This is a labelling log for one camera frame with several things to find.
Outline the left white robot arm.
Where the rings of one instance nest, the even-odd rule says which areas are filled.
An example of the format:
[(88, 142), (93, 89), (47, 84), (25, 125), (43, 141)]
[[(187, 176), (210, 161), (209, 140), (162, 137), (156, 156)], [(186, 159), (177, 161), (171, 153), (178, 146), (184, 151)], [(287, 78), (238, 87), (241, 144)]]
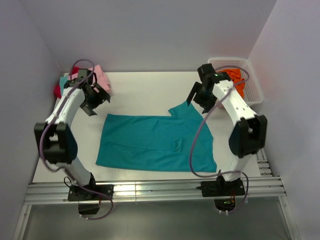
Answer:
[(93, 181), (92, 173), (81, 163), (78, 157), (77, 141), (71, 131), (73, 119), (81, 108), (88, 116), (111, 96), (98, 84), (88, 83), (81, 87), (68, 87), (45, 122), (36, 123), (34, 135), (39, 157), (44, 166), (52, 173), (63, 170), (76, 185), (81, 186), (79, 194), (86, 200), (96, 197), (98, 188)]

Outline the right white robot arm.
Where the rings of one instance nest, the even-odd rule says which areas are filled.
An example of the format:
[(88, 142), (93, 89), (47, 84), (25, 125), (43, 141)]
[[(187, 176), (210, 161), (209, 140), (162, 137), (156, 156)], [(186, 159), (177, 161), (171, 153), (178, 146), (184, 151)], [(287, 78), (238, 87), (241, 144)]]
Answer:
[[(249, 107), (231, 80), (221, 80), (218, 83), (196, 82), (187, 97), (187, 104), (190, 104), (192, 100), (200, 105), (207, 115), (200, 123), (190, 148), (190, 171), (199, 178), (222, 176), (223, 178), (216, 183), (216, 189), (220, 194), (227, 195), (234, 188), (233, 181), (245, 175), (244, 168), (251, 156), (265, 146), (268, 120), (264, 115), (258, 115)], [(226, 167), (218, 173), (201, 175), (193, 168), (194, 148), (207, 119), (220, 106), (224, 107), (233, 124), (228, 140), (232, 156), (227, 161)]]

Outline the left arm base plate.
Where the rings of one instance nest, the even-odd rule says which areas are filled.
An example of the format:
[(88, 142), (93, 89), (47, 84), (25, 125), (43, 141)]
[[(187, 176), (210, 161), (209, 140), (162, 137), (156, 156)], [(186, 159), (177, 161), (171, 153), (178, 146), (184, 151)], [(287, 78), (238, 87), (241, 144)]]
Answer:
[(79, 186), (72, 185), (69, 188), (67, 200), (69, 202), (83, 202), (83, 201), (106, 201), (113, 198), (114, 185), (113, 184), (98, 184), (95, 186), (95, 192), (103, 194), (101, 196), (97, 193), (91, 193), (83, 190)]

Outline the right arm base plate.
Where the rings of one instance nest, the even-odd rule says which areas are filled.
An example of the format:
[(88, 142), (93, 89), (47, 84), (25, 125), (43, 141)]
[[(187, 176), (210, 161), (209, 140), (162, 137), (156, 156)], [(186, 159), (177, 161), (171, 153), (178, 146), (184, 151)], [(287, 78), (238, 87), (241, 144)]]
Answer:
[(201, 181), (200, 186), (197, 186), (196, 189), (201, 191), (204, 198), (244, 196), (246, 193), (240, 178), (234, 181), (225, 181), (223, 177), (219, 177), (218, 180)]

